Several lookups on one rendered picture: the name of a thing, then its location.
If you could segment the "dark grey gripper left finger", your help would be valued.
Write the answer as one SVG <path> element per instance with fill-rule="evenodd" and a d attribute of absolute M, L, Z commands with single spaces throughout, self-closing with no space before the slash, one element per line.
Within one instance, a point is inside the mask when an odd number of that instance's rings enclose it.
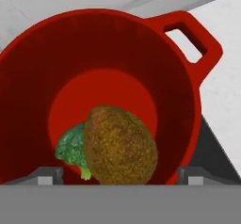
<path fill-rule="evenodd" d="M 39 167 L 29 175 L 6 182 L 5 185 L 58 185 L 63 184 L 62 167 Z"/>

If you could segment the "green broccoli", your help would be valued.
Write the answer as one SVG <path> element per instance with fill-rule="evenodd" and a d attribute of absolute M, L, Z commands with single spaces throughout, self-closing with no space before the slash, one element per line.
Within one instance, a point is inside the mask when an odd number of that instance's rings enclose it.
<path fill-rule="evenodd" d="M 81 179 L 88 181 L 92 174 L 84 153 L 84 129 L 85 124 L 80 123 L 66 131 L 57 142 L 55 157 L 67 165 L 79 167 Z"/>

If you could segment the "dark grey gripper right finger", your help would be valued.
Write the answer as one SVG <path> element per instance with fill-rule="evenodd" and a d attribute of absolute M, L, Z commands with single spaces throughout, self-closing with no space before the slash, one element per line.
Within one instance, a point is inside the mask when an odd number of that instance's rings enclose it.
<path fill-rule="evenodd" d="M 225 178 L 217 177 L 202 167 L 183 167 L 178 169 L 177 184 L 182 185 L 239 185 Z"/>

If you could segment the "brown avocado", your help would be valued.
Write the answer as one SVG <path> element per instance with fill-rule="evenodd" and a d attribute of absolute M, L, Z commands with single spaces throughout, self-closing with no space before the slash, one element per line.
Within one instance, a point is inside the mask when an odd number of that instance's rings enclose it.
<path fill-rule="evenodd" d="M 99 105 L 85 122 L 84 152 L 100 184 L 146 184 L 157 167 L 157 145 L 133 113 Z"/>

